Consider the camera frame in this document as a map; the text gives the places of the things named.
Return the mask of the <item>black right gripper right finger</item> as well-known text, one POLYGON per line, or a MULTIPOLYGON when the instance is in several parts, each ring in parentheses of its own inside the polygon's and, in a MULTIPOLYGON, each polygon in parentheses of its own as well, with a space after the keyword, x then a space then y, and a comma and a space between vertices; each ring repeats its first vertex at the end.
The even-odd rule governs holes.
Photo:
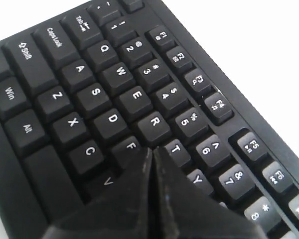
POLYGON ((162 148, 153 150, 158 234, 162 239, 265 239, 260 225, 199 190, 162 148))

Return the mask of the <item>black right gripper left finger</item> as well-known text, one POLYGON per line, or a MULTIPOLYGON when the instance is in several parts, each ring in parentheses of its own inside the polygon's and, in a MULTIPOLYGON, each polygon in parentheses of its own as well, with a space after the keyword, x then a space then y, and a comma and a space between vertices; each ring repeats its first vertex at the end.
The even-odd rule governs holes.
POLYGON ((117 182, 90 203, 53 223, 44 239, 147 239, 152 150, 123 153, 129 160, 117 182))

